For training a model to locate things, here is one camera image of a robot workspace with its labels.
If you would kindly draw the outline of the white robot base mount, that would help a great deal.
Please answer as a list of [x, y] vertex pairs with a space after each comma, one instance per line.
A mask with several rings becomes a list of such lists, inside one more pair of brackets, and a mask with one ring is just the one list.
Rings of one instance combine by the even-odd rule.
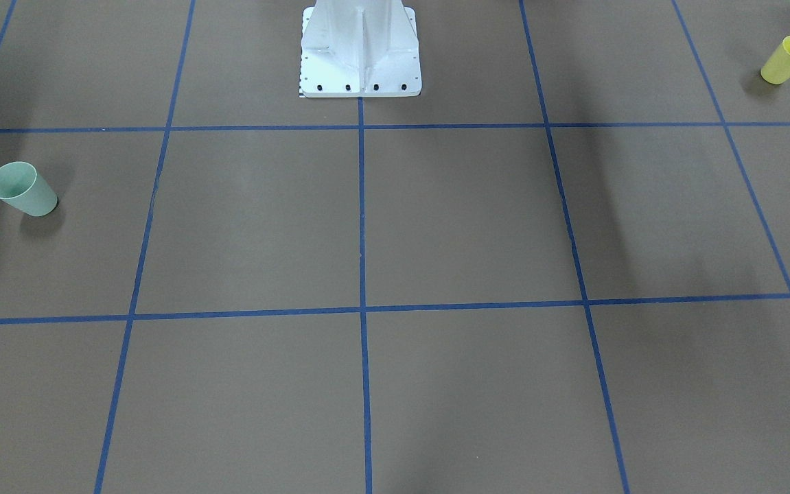
[[300, 97], [421, 94], [417, 16], [403, 2], [316, 1], [301, 21]]

